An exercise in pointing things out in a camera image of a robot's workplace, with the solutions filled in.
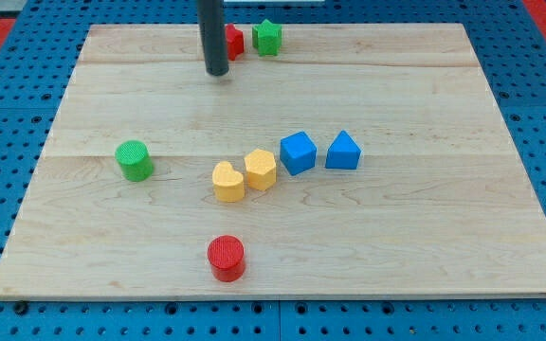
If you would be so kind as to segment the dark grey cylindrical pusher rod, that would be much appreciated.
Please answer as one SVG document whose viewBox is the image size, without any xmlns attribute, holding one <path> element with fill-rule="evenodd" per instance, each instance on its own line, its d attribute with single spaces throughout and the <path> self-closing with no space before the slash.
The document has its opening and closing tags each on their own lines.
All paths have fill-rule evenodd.
<svg viewBox="0 0 546 341">
<path fill-rule="evenodd" d="M 222 0 L 196 0 L 198 25 L 206 71 L 222 77 L 229 71 Z"/>
</svg>

